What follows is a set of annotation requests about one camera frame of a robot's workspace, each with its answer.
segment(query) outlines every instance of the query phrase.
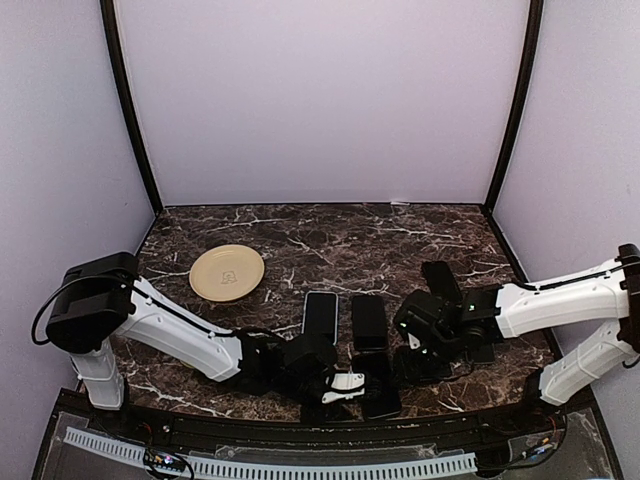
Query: black cable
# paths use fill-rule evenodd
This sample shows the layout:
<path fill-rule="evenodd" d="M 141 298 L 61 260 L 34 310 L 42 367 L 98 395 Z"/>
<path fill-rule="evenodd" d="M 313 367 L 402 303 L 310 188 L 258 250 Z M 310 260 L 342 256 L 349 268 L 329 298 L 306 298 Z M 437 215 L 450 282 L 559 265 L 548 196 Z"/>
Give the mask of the black cable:
<path fill-rule="evenodd" d="M 460 380 L 461 378 L 468 377 L 475 371 L 476 364 L 475 362 L 471 361 L 471 362 L 468 362 L 468 365 L 469 365 L 469 370 L 464 373 L 461 373 L 459 375 L 452 375 L 450 377 L 436 377 L 436 379 L 440 382 L 455 382 L 456 380 Z"/>
<path fill-rule="evenodd" d="M 193 470 L 193 467 L 191 466 L 191 464 L 187 461 L 186 458 L 184 458 L 182 455 L 177 454 L 177 453 L 171 453 L 171 452 L 165 452 L 164 450 L 158 450 L 157 448 L 153 448 L 153 447 L 147 447 L 147 451 L 149 453 L 151 453 L 152 455 L 159 455 L 161 457 L 165 457 L 165 456 L 169 456 L 169 457 L 175 457 L 178 460 L 180 460 L 185 467 L 187 468 L 187 470 L 189 470 L 189 480 L 194 480 L 196 478 L 196 472 Z M 149 464 L 149 465 L 145 465 L 145 467 L 149 467 L 149 470 L 151 470 L 153 472 L 153 477 L 157 478 L 157 479 L 164 479 L 167 478 L 167 475 L 172 475 L 172 474 L 166 474 L 164 472 L 159 471 L 158 469 L 156 469 L 156 467 L 153 464 Z"/>
<path fill-rule="evenodd" d="M 245 328 L 240 328 L 240 329 L 237 329 L 237 330 L 232 330 L 232 331 L 230 331 L 228 333 L 215 332 L 215 331 L 210 330 L 210 329 L 200 325 L 199 323 L 191 320 L 186 315 L 183 315 L 182 313 L 180 313 L 177 310 L 171 308 L 170 306 L 165 305 L 161 301 L 156 300 L 155 298 L 150 296 L 148 293 L 146 293 L 143 290 L 141 290 L 140 288 L 136 287 L 134 284 L 129 283 L 127 280 L 125 280 L 123 278 L 120 278 L 118 276 L 115 276 L 115 275 L 106 275 L 105 274 L 105 275 L 89 275 L 89 276 L 86 276 L 86 277 L 76 278 L 76 279 L 71 280 L 70 282 L 62 285 L 55 292 L 53 292 L 51 294 L 51 296 L 46 300 L 46 302 L 44 302 L 42 307 L 40 307 L 40 310 L 38 310 L 38 313 L 36 314 L 35 318 L 33 319 L 33 323 L 31 325 L 31 341 L 34 344 L 36 344 L 38 346 L 42 346 L 42 345 L 47 345 L 48 343 L 51 342 L 51 340 L 49 340 L 48 338 L 46 338 L 44 340 L 39 340 L 38 338 L 36 338 L 36 332 L 37 332 L 37 329 L 38 329 L 38 324 L 40 323 L 42 315 L 44 315 L 44 312 L 47 310 L 47 308 L 49 308 L 49 306 L 60 295 L 62 295 L 64 292 L 66 292 L 72 286 L 77 285 L 78 283 L 82 283 L 82 282 L 86 282 L 86 281 L 92 281 L 92 280 L 110 280 L 110 281 L 112 281 L 114 283 L 120 283 L 121 285 L 123 285 L 125 287 L 131 288 L 134 292 L 136 292 L 142 298 L 144 298 L 146 300 L 151 300 L 151 302 L 154 305 L 156 305 L 158 308 L 161 308 L 162 310 L 170 313 L 171 315 L 174 315 L 175 317 L 179 318 L 183 322 L 188 323 L 192 327 L 200 330 L 201 332 L 206 333 L 207 335 L 213 335 L 215 337 L 237 337 L 239 334 L 243 334 L 243 333 L 263 333 L 265 335 L 270 335 L 270 336 L 272 336 L 274 338 L 277 338 L 277 339 L 279 339 L 281 341 L 285 341 L 281 336 L 279 336 L 278 334 L 272 332 L 271 330 L 268 330 L 266 328 L 259 328 L 259 327 L 245 327 Z"/>
<path fill-rule="evenodd" d="M 169 455 L 171 457 L 176 457 L 178 460 L 180 460 L 182 463 L 184 463 L 185 466 L 187 467 L 187 469 L 189 470 L 189 474 L 190 474 L 189 480 L 194 480 L 195 479 L 196 473 L 195 473 L 195 471 L 193 470 L 193 467 L 187 461 L 186 458 L 184 458 L 179 453 L 166 452 L 164 450 L 158 450 L 158 449 L 156 449 L 156 448 L 151 446 L 151 442 L 153 440 L 153 431 L 151 430 L 151 427 L 149 427 L 148 425 L 147 425 L 147 427 L 149 428 L 149 441 L 147 443 L 145 443 L 145 442 L 141 442 L 141 441 L 138 441 L 138 440 L 133 440 L 131 438 L 123 437 L 121 435 L 118 435 L 117 433 L 114 433 L 114 432 L 110 431 L 109 429 L 107 429 L 104 426 L 104 424 L 100 421 L 100 419 L 95 415 L 92 417 L 92 420 L 94 421 L 94 423 L 98 427 L 100 427 L 100 430 L 102 432 L 106 433 L 109 437 L 113 438 L 114 440 L 118 440 L 119 442 L 123 442 L 123 443 L 129 443 L 129 444 L 133 444 L 133 445 L 144 446 L 147 450 L 149 450 L 149 452 L 152 452 L 152 453 L 160 453 L 160 454 L 164 454 L 164 455 Z M 164 474 L 163 472 L 157 471 L 153 467 L 153 465 L 149 465 L 149 467 L 150 467 L 151 471 L 154 472 L 155 474 L 163 475 L 163 477 L 155 477 L 155 478 L 165 478 L 166 477 L 166 474 Z"/>
<path fill-rule="evenodd" d="M 638 358 L 636 358 L 633 362 L 631 363 L 627 363 L 627 362 L 622 362 L 622 366 L 624 368 L 630 369 L 635 367 L 636 365 L 638 365 L 640 363 L 640 355 L 638 355 Z"/>
<path fill-rule="evenodd" d="M 546 417 L 546 415 L 542 414 L 541 412 L 531 412 L 531 415 L 536 416 L 536 417 L 541 417 L 544 416 Z M 517 437 L 520 435 L 524 435 L 526 434 L 529 429 L 528 428 L 520 428 L 519 430 L 505 430 L 499 427 L 496 427 L 495 425 L 489 425 L 488 423 L 484 423 L 482 425 L 480 425 L 481 428 L 488 428 L 489 430 L 493 430 L 494 432 L 503 435 L 505 437 Z"/>
<path fill-rule="evenodd" d="M 360 390 L 366 389 L 367 385 L 365 383 L 363 383 L 361 386 L 359 387 L 353 387 L 353 388 L 335 388 L 335 387 L 329 387 L 329 391 L 330 392 L 334 392 L 334 393 L 344 393 L 344 394 L 349 394 L 349 393 L 356 393 L 359 392 Z"/>
<path fill-rule="evenodd" d="M 113 282 L 119 282 L 126 286 L 131 286 L 122 278 L 119 278 L 113 275 L 90 275 L 87 277 L 76 278 L 74 280 L 71 280 L 69 283 L 65 283 L 64 285 L 62 285 L 60 288 L 58 288 L 55 292 L 51 294 L 51 296 L 47 299 L 47 301 L 44 302 L 42 307 L 40 307 L 40 310 L 38 310 L 38 313 L 33 319 L 33 323 L 31 324 L 31 341 L 33 343 L 40 346 L 40 345 L 46 345 L 51 341 L 48 338 L 44 340 L 38 340 L 36 338 L 36 331 L 38 329 L 38 324 L 40 323 L 40 319 L 42 318 L 42 315 L 44 315 L 44 312 L 47 310 L 47 308 L 49 308 L 49 305 L 51 305 L 56 298 L 58 298 L 60 295 L 66 292 L 70 287 L 78 283 L 86 282 L 87 280 L 110 280 Z"/>
<path fill-rule="evenodd" d="M 549 453 L 547 453 L 547 455 L 537 463 L 534 463 L 534 464 L 531 464 L 531 465 L 515 465 L 515 466 L 511 466 L 511 467 L 507 468 L 507 470 L 525 470 L 527 468 L 539 467 L 540 465 L 542 465 L 544 463 L 547 463 L 558 452 L 558 450 L 560 450 L 560 447 L 562 447 L 562 444 L 564 443 L 565 439 L 567 438 L 567 434 L 568 433 L 569 433 L 569 422 L 567 421 L 567 416 L 565 414 L 564 415 L 564 433 L 562 434 L 562 437 L 560 437 L 560 439 L 558 440 L 558 444 L 556 445 L 556 447 L 553 450 L 551 450 Z"/>
<path fill-rule="evenodd" d="M 523 282 L 519 282 L 519 281 L 514 281 L 512 283 L 514 285 L 524 289 L 524 290 L 545 291 L 545 290 L 552 290 L 552 289 L 558 288 L 558 287 L 564 287 L 565 285 L 570 285 L 572 283 L 582 282 L 584 280 L 591 280 L 592 278 L 602 277 L 604 275 L 615 273 L 615 272 L 618 272 L 618 271 L 623 270 L 625 268 L 635 267 L 635 266 L 638 266 L 638 265 L 640 265 L 640 262 L 632 262 L 632 263 L 628 263 L 626 265 L 617 265 L 617 266 L 613 267 L 610 270 L 603 270 L 603 271 L 600 271 L 600 272 L 595 272 L 595 273 L 590 273 L 588 275 L 583 275 L 582 277 L 570 278 L 568 280 L 562 280 L 560 282 L 547 283 L 545 285 L 536 286 L 536 285 L 531 285 L 530 283 L 523 283 Z"/>
<path fill-rule="evenodd" d="M 520 454 L 520 456 L 518 456 L 518 458 L 515 458 L 515 459 L 511 460 L 510 462 L 505 463 L 503 465 L 480 465 L 480 464 L 478 464 L 477 465 L 478 470 L 479 471 L 524 470 L 524 469 L 527 469 L 527 468 L 539 467 L 540 465 L 542 465 L 544 463 L 547 463 L 551 459 L 551 457 L 553 457 L 556 454 L 556 452 L 558 450 L 560 450 L 560 447 L 562 447 L 565 439 L 567 438 L 567 434 L 568 434 L 568 431 L 569 431 L 569 423 L 567 421 L 567 414 L 566 413 L 564 414 L 563 418 L 564 418 L 564 432 L 563 432 L 562 436 L 558 440 L 558 443 L 556 444 L 555 448 L 553 448 L 551 451 L 549 451 L 549 453 L 547 453 L 545 455 L 545 457 L 541 461 L 536 462 L 536 463 L 532 463 L 530 465 L 516 465 L 519 462 L 522 462 L 524 460 L 528 460 L 529 458 L 531 458 L 531 456 L 529 456 L 529 454 L 531 452 L 535 452 L 535 450 L 537 450 L 538 448 L 541 448 L 542 446 L 544 446 L 544 444 L 543 445 L 535 445 L 535 446 L 525 450 L 523 452 L 524 456 L 523 456 L 523 454 Z"/>

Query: white cable tray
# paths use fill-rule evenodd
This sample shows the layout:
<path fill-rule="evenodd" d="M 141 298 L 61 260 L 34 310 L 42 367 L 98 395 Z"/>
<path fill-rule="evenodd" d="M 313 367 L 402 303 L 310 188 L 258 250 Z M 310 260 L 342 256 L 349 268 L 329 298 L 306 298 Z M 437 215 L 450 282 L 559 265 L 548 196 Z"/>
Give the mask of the white cable tray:
<path fill-rule="evenodd" d="M 144 468 L 145 447 L 115 440 L 73 427 L 67 428 L 64 442 L 111 460 Z M 401 463 L 348 466 L 297 466 L 240 463 L 198 455 L 185 456 L 199 479 L 230 480 L 423 480 L 474 473 L 475 454 Z M 189 477 L 185 471 L 183 477 Z"/>

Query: smartphone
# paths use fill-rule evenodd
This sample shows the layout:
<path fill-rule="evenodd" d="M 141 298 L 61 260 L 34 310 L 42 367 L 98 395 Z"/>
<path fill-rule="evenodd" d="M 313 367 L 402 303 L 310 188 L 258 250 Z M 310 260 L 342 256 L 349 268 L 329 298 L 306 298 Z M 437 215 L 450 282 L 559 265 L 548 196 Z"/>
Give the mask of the smartphone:
<path fill-rule="evenodd" d="M 398 388 L 392 384 L 392 370 L 385 352 L 358 355 L 351 361 L 354 372 L 373 377 L 379 395 L 372 400 L 360 402 L 365 420 L 382 420 L 400 415 L 402 401 Z"/>
<path fill-rule="evenodd" d="M 351 328 L 353 348 L 358 352 L 386 350 L 387 315 L 384 300 L 378 295 L 356 295 L 351 300 Z"/>
<path fill-rule="evenodd" d="M 338 295 L 331 292 L 307 293 L 302 333 L 324 335 L 334 345 L 338 342 Z"/>

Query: white plastic part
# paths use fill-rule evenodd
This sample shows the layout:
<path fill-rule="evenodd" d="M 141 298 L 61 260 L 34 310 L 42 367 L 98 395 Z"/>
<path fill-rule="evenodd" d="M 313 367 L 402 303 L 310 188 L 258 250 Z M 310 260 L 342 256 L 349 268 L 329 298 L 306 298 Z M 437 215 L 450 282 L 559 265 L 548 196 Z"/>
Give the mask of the white plastic part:
<path fill-rule="evenodd" d="M 331 382 L 331 388 L 336 390 L 349 390 L 349 393 L 326 392 L 322 396 L 322 403 L 332 403 L 336 400 L 351 400 L 352 398 L 364 395 L 364 374 L 362 373 L 336 373 Z"/>
<path fill-rule="evenodd" d="M 145 279 L 136 281 L 135 286 L 209 331 L 229 332 L 176 305 Z M 215 333 L 207 335 L 136 292 L 132 293 L 131 301 L 136 311 L 116 330 L 116 335 L 146 343 L 188 363 L 217 382 L 240 372 L 242 343 L 238 338 L 216 337 Z M 102 342 L 99 351 L 71 355 L 71 359 L 78 378 L 82 379 L 87 388 L 91 404 L 103 410 L 120 409 L 124 401 L 124 380 L 118 373 L 109 339 Z"/>
<path fill-rule="evenodd" d="M 99 351 L 71 355 L 71 361 L 89 392 L 91 404 L 102 410 L 118 410 L 124 401 L 124 380 L 118 373 L 111 343 L 107 338 Z"/>
<path fill-rule="evenodd" d="M 590 270 L 531 285 L 569 280 L 608 271 L 618 265 L 619 262 L 609 260 Z M 629 315 L 627 292 L 620 287 L 624 278 L 624 272 L 618 270 L 609 275 L 538 292 L 511 283 L 504 285 L 498 291 L 496 301 L 496 306 L 500 308 L 500 314 L 496 317 L 498 327 L 505 338 L 513 338 L 558 325 L 624 318 Z"/>
<path fill-rule="evenodd" d="M 417 350 L 418 348 L 420 348 L 420 340 L 418 340 L 410 333 L 408 333 L 407 336 L 409 337 L 409 347 L 411 348 L 411 350 Z"/>
<path fill-rule="evenodd" d="M 64 443 L 110 460 L 144 468 L 145 447 L 67 427 Z M 446 478 L 478 471 L 474 453 L 408 462 L 370 465 L 302 466 L 241 463 L 189 455 L 185 457 L 198 479 L 229 480 L 423 480 Z M 158 467 L 163 473 L 174 473 Z M 188 478 L 183 472 L 181 478 Z"/>
<path fill-rule="evenodd" d="M 606 321 L 567 356 L 547 365 L 540 377 L 540 398 L 562 405 L 581 388 L 637 356 L 631 345 L 618 340 L 619 332 L 619 320 Z"/>
<path fill-rule="evenodd" d="M 207 330 L 217 333 L 230 332 L 176 305 L 144 278 L 136 281 L 135 286 Z M 182 360 L 217 382 L 227 380 L 240 372 L 238 364 L 242 360 L 242 343 L 238 338 L 207 335 L 166 310 L 160 309 L 136 292 L 133 292 L 131 300 L 136 311 L 116 331 L 117 335 L 146 343 Z"/>

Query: black frame edge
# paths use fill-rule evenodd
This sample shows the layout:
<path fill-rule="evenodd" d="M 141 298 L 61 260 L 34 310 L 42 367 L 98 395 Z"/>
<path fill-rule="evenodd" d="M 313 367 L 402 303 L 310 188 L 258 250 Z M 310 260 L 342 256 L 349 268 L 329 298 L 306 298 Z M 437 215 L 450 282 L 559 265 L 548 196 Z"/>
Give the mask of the black frame edge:
<path fill-rule="evenodd" d="M 151 235 L 151 232 L 153 232 L 153 229 L 157 225 L 159 218 L 160 218 L 160 213 L 156 213 L 155 217 L 153 218 L 153 221 L 151 222 L 151 225 L 149 225 L 149 229 L 147 230 L 147 233 L 144 234 L 144 238 L 142 239 L 142 241 L 140 242 L 140 245 L 138 245 L 138 248 L 136 249 L 136 253 L 135 253 L 136 257 L 140 256 L 140 252 L 142 252 L 142 249 L 146 245 L 147 240 L 149 239 L 149 235 Z"/>
<path fill-rule="evenodd" d="M 529 279 L 527 278 L 527 274 L 524 273 L 522 265 L 520 265 L 520 260 L 518 260 L 518 257 L 516 257 L 516 254 L 511 248 L 511 245 L 509 245 L 509 242 L 507 242 L 504 233 L 502 233 L 502 229 L 498 225 L 498 222 L 496 222 L 496 219 L 493 217 L 493 213 L 486 206 L 481 206 L 480 211 L 484 215 L 487 224 L 489 224 L 491 232 L 496 237 L 496 240 L 500 245 L 500 249 L 504 252 L 504 256 L 507 257 L 507 261 L 509 262 L 509 265 L 511 265 L 511 269 L 515 274 L 516 279 L 521 282 L 528 282 Z"/>
<path fill-rule="evenodd" d="M 524 37 L 524 46 L 522 48 L 522 58 L 520 60 L 520 69 L 518 71 L 518 79 L 516 88 L 513 93 L 513 102 L 511 111 L 509 112 L 509 120 L 502 139 L 502 146 L 498 155 L 496 168 L 493 172 L 489 192 L 484 202 L 484 207 L 493 212 L 504 184 L 509 161 L 513 154 L 513 147 L 518 136 L 518 129 L 522 120 L 525 102 L 527 100 L 527 92 L 529 91 L 529 83 L 531 82 L 531 74 L 533 72 L 533 63 L 536 56 L 538 46 L 538 37 L 540 35 L 540 25 L 542 24 L 542 10 L 544 0 L 531 0 L 529 6 L 529 19 L 527 20 L 527 31 Z"/>
<path fill-rule="evenodd" d="M 58 425 L 58 402 L 60 401 L 61 392 L 58 393 L 58 400 L 56 401 L 56 405 L 49 416 L 49 420 L 47 421 L 47 426 L 44 431 L 44 436 L 42 438 L 42 442 L 40 443 L 40 448 L 38 449 L 38 456 L 36 457 L 36 463 L 33 466 L 33 471 L 31 472 L 31 480 L 40 480 L 42 475 L 44 474 L 44 466 L 46 464 L 47 458 L 49 456 L 49 446 L 51 445 L 51 438 L 53 437 L 53 432 L 55 432 L 56 425 Z"/>
<path fill-rule="evenodd" d="M 100 9 L 102 11 L 102 23 L 104 25 L 107 48 L 109 49 L 111 69 L 113 70 L 113 78 L 116 89 L 118 90 L 118 97 L 120 98 L 120 107 L 122 108 L 124 121 L 127 125 L 127 131 L 129 132 L 129 140 L 136 157 L 136 163 L 138 164 L 145 190 L 147 191 L 147 196 L 149 197 L 149 202 L 151 202 L 154 213 L 158 215 L 162 212 L 164 206 L 162 205 L 160 192 L 153 177 L 147 151 L 144 148 L 138 117 L 136 116 L 136 111 L 133 106 L 133 97 L 131 96 L 131 89 L 129 88 L 129 80 L 127 78 L 124 56 L 122 54 L 122 45 L 120 43 L 113 0 L 100 0 Z"/>

